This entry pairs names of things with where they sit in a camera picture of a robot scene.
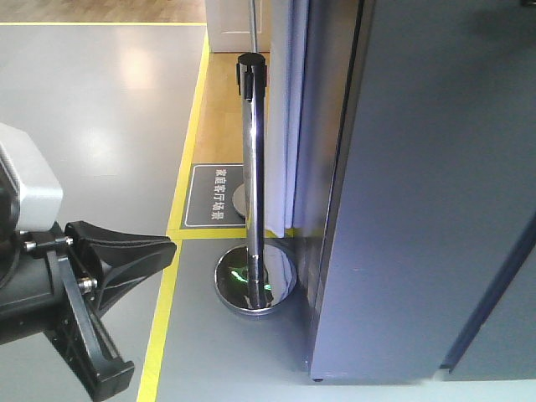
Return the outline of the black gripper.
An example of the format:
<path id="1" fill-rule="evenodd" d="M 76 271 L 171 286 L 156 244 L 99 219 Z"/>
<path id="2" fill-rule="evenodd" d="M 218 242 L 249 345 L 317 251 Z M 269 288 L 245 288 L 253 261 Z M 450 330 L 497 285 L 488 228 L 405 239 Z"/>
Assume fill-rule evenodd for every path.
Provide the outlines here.
<path id="1" fill-rule="evenodd" d="M 1 243 L 1 342 L 42 333 L 92 400 L 119 394 L 135 366 L 123 360 L 98 317 L 171 265 L 176 251 L 167 236 L 85 221 L 68 223 L 65 234 L 57 224 L 14 232 Z"/>

